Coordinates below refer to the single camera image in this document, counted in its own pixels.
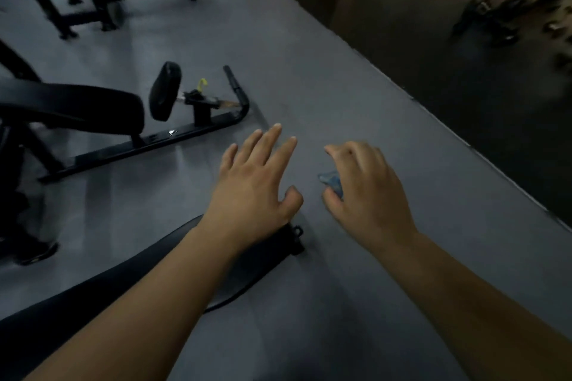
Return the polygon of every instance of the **black floor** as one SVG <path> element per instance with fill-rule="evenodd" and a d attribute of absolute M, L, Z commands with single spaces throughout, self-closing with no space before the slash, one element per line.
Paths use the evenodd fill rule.
<path fill-rule="evenodd" d="M 478 28 L 450 38 L 468 0 L 297 1 L 572 225 L 572 76 L 553 67 L 572 45 L 541 32 L 559 12 L 529 13 L 520 42 L 492 48 Z"/>

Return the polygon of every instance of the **left hand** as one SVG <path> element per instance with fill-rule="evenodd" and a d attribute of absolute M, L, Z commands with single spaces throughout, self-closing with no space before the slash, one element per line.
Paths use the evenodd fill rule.
<path fill-rule="evenodd" d="M 278 200 L 278 188 L 296 138 L 288 139 L 271 156 L 282 126 L 266 133 L 258 129 L 240 151 L 231 145 L 223 155 L 218 182 L 199 226 L 211 235 L 227 238 L 240 251 L 286 225 L 304 203 L 294 187 Z"/>

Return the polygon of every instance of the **right hand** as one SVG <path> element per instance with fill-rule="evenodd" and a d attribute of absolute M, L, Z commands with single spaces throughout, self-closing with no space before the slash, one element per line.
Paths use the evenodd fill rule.
<path fill-rule="evenodd" d="M 405 192 L 379 148 L 350 141 L 328 145 L 340 174 L 344 200 L 332 188 L 323 193 L 326 208 L 342 227 L 374 254 L 388 244 L 406 244 L 418 231 Z"/>

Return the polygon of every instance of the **forearm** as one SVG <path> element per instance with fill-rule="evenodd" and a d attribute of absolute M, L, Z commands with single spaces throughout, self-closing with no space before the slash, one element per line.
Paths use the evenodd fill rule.
<path fill-rule="evenodd" d="M 199 227 L 27 381 L 166 379 L 237 251 Z"/>
<path fill-rule="evenodd" d="M 475 380 L 572 379 L 572 344 L 425 235 L 376 258 Z"/>

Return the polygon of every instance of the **black pad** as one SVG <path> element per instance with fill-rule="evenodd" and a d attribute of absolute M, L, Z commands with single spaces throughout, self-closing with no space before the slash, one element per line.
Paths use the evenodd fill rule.
<path fill-rule="evenodd" d="M 145 110 L 139 96 L 120 90 L 0 79 L 0 118 L 134 135 L 143 131 Z"/>
<path fill-rule="evenodd" d="M 149 94 L 149 110 L 153 119 L 168 120 L 177 99 L 181 79 L 181 67 L 175 62 L 165 62 Z"/>
<path fill-rule="evenodd" d="M 196 217 L 139 255 L 0 321 L 2 381 L 23 379 L 83 326 L 112 304 L 163 259 L 194 228 Z M 288 224 L 235 261 L 207 312 L 239 297 L 293 250 Z"/>

